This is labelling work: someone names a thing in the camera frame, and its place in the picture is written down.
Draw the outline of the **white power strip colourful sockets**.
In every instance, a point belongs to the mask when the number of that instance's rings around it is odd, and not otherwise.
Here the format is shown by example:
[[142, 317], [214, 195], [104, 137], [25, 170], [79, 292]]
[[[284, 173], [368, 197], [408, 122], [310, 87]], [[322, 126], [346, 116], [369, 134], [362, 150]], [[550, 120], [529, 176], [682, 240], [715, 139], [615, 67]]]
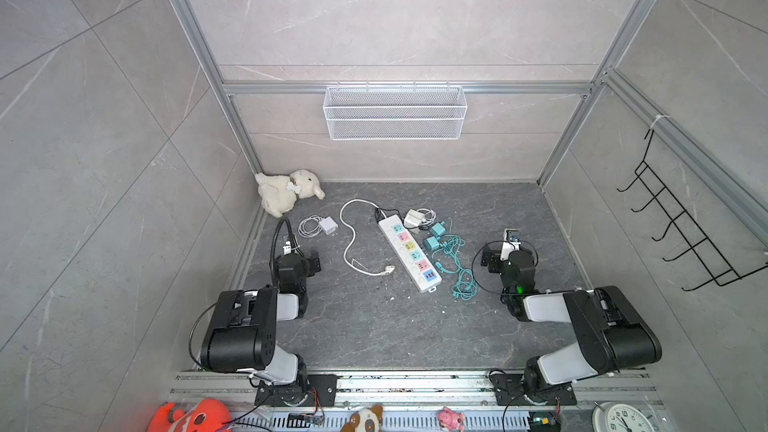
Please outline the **white power strip colourful sockets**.
[[442, 277], [402, 220], [391, 215], [380, 220], [378, 226], [419, 291], [435, 292]]

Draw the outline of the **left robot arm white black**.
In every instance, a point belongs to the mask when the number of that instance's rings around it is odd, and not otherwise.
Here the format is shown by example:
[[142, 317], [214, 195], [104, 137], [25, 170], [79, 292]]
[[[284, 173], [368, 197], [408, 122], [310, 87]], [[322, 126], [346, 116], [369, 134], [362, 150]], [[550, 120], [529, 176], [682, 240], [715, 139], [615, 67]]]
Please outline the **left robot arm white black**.
[[201, 345], [188, 338], [188, 354], [203, 371], [244, 373], [288, 406], [311, 394], [305, 361], [277, 344], [277, 324], [301, 318], [308, 307], [307, 280], [321, 270], [316, 252], [305, 254], [291, 222], [278, 219], [269, 253], [271, 283], [255, 290], [227, 290], [210, 314]]

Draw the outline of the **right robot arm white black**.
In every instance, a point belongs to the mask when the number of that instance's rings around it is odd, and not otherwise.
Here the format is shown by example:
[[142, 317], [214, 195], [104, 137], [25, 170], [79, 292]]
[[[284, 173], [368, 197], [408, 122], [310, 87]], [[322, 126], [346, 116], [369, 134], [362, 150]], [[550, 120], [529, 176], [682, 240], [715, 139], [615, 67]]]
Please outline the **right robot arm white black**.
[[500, 278], [495, 294], [517, 321], [566, 324], [574, 333], [573, 343], [528, 359], [520, 374], [489, 373], [497, 391], [510, 401], [555, 403], [565, 399], [576, 381], [661, 360], [660, 340], [618, 287], [538, 290], [538, 253], [517, 239], [516, 230], [507, 229], [501, 240], [484, 244], [472, 261]]

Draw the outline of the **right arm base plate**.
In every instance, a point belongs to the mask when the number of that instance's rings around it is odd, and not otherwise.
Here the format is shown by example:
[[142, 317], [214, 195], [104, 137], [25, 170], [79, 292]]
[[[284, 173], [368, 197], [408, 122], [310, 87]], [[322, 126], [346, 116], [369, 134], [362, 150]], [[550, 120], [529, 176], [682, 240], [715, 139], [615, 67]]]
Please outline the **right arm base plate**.
[[510, 373], [492, 369], [488, 375], [496, 402], [500, 406], [575, 406], [577, 400], [570, 383], [549, 385], [529, 370]]

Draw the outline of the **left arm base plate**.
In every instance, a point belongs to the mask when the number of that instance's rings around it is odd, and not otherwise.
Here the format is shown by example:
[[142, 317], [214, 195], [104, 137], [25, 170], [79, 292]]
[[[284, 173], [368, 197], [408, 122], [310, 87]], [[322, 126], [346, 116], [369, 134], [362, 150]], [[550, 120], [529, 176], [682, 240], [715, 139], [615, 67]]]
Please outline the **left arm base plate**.
[[335, 404], [339, 377], [334, 374], [309, 374], [288, 385], [256, 386], [255, 405], [287, 407], [331, 407]]

